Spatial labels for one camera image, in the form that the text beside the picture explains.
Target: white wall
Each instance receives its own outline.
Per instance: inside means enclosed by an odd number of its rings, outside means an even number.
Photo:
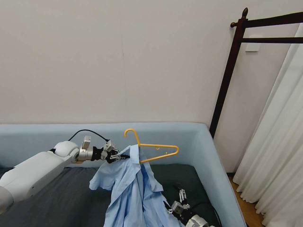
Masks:
[[[302,0],[1,1],[0,123],[210,124],[234,29]],[[289,36],[297,25],[253,33]],[[241,50],[215,143],[239,162],[288,45]]]

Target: plastic hanger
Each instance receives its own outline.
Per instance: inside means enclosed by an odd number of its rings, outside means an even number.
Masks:
[[[157,150],[159,150],[159,148],[175,148],[176,151],[173,152],[173,153],[167,153],[165,155],[160,155],[160,156],[156,156],[156,157],[151,157],[151,158],[148,158],[148,159],[145,159],[145,160],[142,160],[140,161],[140,163],[144,163],[144,162],[150,162],[150,161],[153,161],[153,160],[156,160],[156,159],[160,159],[160,158],[165,158],[165,157],[169,157],[169,156],[173,156],[173,155],[176,155],[177,153],[179,153],[179,147],[176,146],[176,145],[161,145],[161,144],[146,144],[146,143],[141,143],[140,140],[139,140],[139,136],[136,132],[135,129],[126,129],[124,131],[124,136],[126,137],[127,136],[127,133],[129,131],[133,131],[134,133],[134,136],[136,137],[136,140],[137,140],[137,143],[138,143],[138,146],[139,147],[155,147]]]

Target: hanger hook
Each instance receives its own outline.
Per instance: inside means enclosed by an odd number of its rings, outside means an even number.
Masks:
[[[135,129],[126,129],[126,130],[124,131],[124,136],[127,137],[127,133],[128,133],[129,131],[133,131],[134,136],[136,137],[138,146],[140,146],[141,143],[140,143],[140,140],[139,140],[139,136],[138,136],[138,134],[137,134],[137,132],[136,132]]]

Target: light blue padded bed frame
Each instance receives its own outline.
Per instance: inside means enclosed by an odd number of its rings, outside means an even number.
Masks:
[[[179,154],[159,159],[151,164],[187,164],[196,169],[212,205],[216,208],[224,227],[245,227],[243,215],[235,198],[229,179],[220,162],[208,128],[202,123],[113,123],[113,124],[43,124],[1,125],[0,167],[13,167],[41,151],[47,151],[60,141],[68,140],[78,130],[90,129],[111,139],[118,149],[136,144],[130,133],[123,137],[125,129],[137,130],[142,143],[178,145]],[[73,141],[79,145],[83,136],[91,136],[91,145],[101,147],[99,137],[79,133]],[[148,157],[160,151],[144,150]],[[102,161],[84,162],[82,167],[98,167]]]

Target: wooden floor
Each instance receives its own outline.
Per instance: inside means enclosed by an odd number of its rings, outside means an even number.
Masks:
[[[236,194],[238,203],[241,207],[241,210],[242,210],[246,223],[249,225],[249,227],[264,227],[264,225],[261,224],[261,221],[263,220],[262,215],[256,214],[256,210],[255,210],[256,204],[245,202],[240,197],[240,193],[236,192],[238,185],[235,184],[234,182],[232,182],[232,177],[229,177],[229,180],[230,180],[230,182],[232,184],[232,188]]]

